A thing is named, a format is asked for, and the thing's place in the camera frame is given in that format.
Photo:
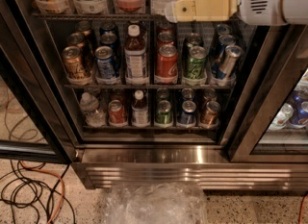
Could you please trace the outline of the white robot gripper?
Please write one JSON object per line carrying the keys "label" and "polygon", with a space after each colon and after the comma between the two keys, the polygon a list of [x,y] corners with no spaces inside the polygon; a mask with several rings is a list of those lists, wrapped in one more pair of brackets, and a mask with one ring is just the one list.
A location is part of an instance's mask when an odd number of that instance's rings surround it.
{"label": "white robot gripper", "polygon": [[237,11],[249,25],[286,25],[281,0],[173,0],[165,5],[165,17],[171,23],[227,21]]}

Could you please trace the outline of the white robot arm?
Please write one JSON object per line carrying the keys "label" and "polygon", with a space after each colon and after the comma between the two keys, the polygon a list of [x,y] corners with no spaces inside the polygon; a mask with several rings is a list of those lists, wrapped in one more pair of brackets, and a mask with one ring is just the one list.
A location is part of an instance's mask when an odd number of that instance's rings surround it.
{"label": "white robot arm", "polygon": [[307,25],[308,0],[173,0],[165,6],[172,23],[220,22],[234,15],[248,25]]}

